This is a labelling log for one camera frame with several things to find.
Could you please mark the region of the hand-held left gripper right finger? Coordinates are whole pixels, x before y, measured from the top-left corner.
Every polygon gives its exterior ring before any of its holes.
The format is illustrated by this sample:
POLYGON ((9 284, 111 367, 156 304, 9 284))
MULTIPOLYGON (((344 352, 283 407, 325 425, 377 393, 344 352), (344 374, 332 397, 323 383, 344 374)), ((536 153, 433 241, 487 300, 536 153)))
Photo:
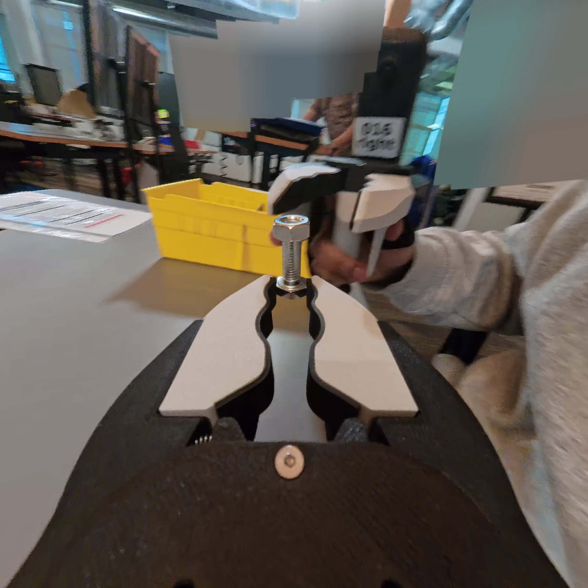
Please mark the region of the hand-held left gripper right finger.
POLYGON ((319 333, 312 350, 318 383, 357 410, 361 422, 415 417, 417 404, 377 319, 319 276, 311 279, 319 333))

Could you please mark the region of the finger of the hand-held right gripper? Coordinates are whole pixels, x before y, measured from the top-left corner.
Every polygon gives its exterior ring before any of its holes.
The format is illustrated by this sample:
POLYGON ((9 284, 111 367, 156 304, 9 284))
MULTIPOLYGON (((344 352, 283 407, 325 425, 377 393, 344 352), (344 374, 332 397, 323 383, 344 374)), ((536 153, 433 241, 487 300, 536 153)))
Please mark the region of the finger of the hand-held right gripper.
POLYGON ((282 215, 342 190, 342 169, 323 163, 288 166, 268 190, 269 215, 282 215))
POLYGON ((409 175, 367 175, 352 213, 351 232, 366 233, 392 226, 407 216, 414 197, 409 175))

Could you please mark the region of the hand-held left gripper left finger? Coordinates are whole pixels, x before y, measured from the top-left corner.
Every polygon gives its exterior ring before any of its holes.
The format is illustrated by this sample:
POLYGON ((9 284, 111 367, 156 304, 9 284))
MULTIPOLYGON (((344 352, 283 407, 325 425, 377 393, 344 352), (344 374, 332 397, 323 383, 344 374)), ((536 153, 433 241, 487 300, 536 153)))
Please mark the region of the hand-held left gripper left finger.
POLYGON ((218 418, 221 407, 260 383, 270 368, 261 318, 272 277, 263 275, 225 298, 202 320, 159 406, 165 417, 218 418))

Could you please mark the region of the steel bolt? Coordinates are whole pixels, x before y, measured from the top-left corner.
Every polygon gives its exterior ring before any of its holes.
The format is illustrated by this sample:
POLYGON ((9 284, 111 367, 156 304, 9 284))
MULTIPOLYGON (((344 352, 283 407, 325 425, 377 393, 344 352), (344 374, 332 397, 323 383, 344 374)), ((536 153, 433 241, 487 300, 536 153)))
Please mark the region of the steel bolt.
MULTIPOLYGON (((299 278, 304 278, 302 276, 302 245, 303 245, 303 242, 282 243, 282 275, 280 275, 280 276, 284 276, 286 279, 290 279, 290 280, 297 280, 299 278)), ((283 298, 288 298, 290 300, 294 300, 294 299, 305 297, 306 290, 302 290, 301 292, 298 292, 298 293, 286 293, 280 289, 277 289, 277 294, 283 298)))

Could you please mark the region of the small standing desk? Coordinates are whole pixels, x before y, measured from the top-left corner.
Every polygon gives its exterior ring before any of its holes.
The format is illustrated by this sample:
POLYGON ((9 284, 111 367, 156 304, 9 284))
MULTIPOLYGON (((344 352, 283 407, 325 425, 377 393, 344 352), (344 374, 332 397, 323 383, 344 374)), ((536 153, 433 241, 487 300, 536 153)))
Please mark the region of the small standing desk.
POLYGON ((284 158, 301 157, 305 162, 319 148, 320 140, 320 136, 313 136, 306 141, 293 141, 256 130, 225 132, 220 134, 220 152, 223 158, 230 153, 248 158, 248 185, 268 190, 280 173, 284 158))

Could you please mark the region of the grey desk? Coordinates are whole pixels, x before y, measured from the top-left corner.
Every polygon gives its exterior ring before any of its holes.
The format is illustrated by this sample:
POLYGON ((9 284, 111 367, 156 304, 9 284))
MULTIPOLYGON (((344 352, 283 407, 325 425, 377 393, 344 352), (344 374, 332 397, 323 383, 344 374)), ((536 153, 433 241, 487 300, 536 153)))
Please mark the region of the grey desk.
POLYGON ((173 361, 256 276, 162 259, 154 233, 1 232, 1 587, 42 586, 58 505, 189 452, 198 419, 158 413, 173 361))

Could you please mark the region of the long wooden office desk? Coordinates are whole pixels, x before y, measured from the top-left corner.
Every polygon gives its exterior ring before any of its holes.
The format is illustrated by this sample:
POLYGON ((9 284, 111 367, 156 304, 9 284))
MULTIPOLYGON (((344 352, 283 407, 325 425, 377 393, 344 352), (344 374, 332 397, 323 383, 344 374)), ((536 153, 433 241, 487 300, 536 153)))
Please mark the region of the long wooden office desk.
POLYGON ((204 163, 212 157, 213 152, 202 149, 189 149, 178 136, 177 145, 161 144, 159 138, 147 138, 138 142, 128 142, 124 136, 121 140, 110 141, 93 134, 82 136, 77 129, 45 125, 44 128, 14 122, 1 122, 1 140, 13 140, 26 144, 26 155, 42 158, 64 160, 65 178, 68 186, 77 190, 75 174, 71 171, 72 161, 95 160, 100 177, 102 196, 111 198, 111 184, 107 170, 107 160, 112 162, 112 172, 116 184, 116 199, 126 198, 120 160, 126 159, 131 171, 131 200, 138 203, 139 182, 136 172, 141 157, 151 157, 158 177, 156 185, 174 182, 190 177, 199 172, 204 163))

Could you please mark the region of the person's right hand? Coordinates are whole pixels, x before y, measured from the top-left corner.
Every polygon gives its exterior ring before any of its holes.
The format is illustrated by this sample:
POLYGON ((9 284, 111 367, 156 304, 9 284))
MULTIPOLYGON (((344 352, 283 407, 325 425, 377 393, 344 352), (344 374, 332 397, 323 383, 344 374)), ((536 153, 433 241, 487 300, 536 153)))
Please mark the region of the person's right hand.
POLYGON ((310 268, 313 275, 333 285, 366 284, 384 287, 400 281, 412 265, 415 246, 382 249, 372 273, 368 272, 371 241, 364 239, 359 257, 348 256, 326 237, 315 238, 310 247, 310 268))

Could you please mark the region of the blue jacket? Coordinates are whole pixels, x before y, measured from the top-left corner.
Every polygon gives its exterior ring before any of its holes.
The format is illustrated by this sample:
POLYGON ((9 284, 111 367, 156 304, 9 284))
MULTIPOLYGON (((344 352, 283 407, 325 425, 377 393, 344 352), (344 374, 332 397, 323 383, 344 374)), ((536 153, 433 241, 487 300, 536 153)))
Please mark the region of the blue jacket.
POLYGON ((422 155, 414 158, 409 166, 412 170, 412 183, 414 188, 419 189, 434 185, 437 159, 429 155, 422 155))

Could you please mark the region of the blue flat stack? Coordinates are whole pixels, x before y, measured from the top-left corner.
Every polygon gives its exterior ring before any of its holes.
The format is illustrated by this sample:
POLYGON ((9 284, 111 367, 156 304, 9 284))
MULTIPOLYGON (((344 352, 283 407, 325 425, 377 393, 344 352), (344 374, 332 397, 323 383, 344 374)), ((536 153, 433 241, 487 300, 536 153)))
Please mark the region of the blue flat stack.
POLYGON ((261 133, 274 133, 283 136, 321 136, 323 127, 304 119, 275 117, 275 118, 252 118, 251 129, 261 133))

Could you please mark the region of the yellow plastic bin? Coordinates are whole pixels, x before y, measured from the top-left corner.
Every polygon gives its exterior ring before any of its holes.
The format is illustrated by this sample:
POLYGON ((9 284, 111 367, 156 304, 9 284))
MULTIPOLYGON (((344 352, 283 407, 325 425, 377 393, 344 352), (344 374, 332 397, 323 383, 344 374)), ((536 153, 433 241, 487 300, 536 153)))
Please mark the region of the yellow plastic bin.
POLYGON ((256 275, 282 274, 269 239, 268 193, 224 182, 184 180, 142 191, 162 257, 256 275))

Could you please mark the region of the black monitor on pole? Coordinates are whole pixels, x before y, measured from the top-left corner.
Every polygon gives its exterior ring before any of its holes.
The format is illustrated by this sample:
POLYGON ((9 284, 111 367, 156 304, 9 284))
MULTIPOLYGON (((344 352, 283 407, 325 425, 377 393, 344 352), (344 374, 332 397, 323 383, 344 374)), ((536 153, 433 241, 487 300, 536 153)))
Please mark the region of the black monitor on pole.
POLYGON ((116 197, 123 198, 120 159, 128 155, 128 141, 123 125, 123 99, 119 73, 124 58, 125 26, 111 1, 82 1, 84 52, 88 81, 86 94, 106 141, 121 143, 112 155, 99 155, 98 171, 103 194, 111 196, 107 158, 111 158, 116 197))
POLYGON ((128 143, 128 158, 132 195, 135 203, 139 203, 140 188, 137 172, 138 151, 136 129, 143 127, 151 131, 156 157, 156 169, 160 172, 161 164, 159 128, 156 119, 156 97, 158 91, 160 54, 135 27, 126 26, 124 65, 124 103, 123 114, 125 133, 128 143))

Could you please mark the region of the person's grey sweatshirt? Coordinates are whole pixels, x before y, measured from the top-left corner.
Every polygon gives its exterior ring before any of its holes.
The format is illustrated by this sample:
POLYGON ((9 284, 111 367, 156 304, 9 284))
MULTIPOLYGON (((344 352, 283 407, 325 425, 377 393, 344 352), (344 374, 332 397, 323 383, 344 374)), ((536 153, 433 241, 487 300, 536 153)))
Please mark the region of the person's grey sweatshirt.
POLYGON ((458 392, 504 466, 526 521, 570 587, 587 587, 587 336, 526 328, 526 353, 478 360, 458 392))

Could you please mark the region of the laminated paper sheet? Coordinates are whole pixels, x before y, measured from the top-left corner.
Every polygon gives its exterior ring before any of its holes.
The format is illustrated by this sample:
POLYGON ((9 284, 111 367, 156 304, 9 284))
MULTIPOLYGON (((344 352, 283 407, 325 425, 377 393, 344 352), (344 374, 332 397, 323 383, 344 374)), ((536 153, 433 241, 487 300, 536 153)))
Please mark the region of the laminated paper sheet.
POLYGON ((1 196, 1 229, 101 243, 151 221, 149 212, 37 192, 1 196))

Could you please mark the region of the small black monitor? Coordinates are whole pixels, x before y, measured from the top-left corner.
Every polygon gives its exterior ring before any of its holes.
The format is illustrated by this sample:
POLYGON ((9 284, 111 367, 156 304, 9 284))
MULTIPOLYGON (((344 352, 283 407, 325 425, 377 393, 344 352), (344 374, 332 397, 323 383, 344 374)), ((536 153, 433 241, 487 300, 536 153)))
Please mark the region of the small black monitor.
POLYGON ((56 107, 62 99, 58 70, 43 65, 24 65, 36 103, 56 107))

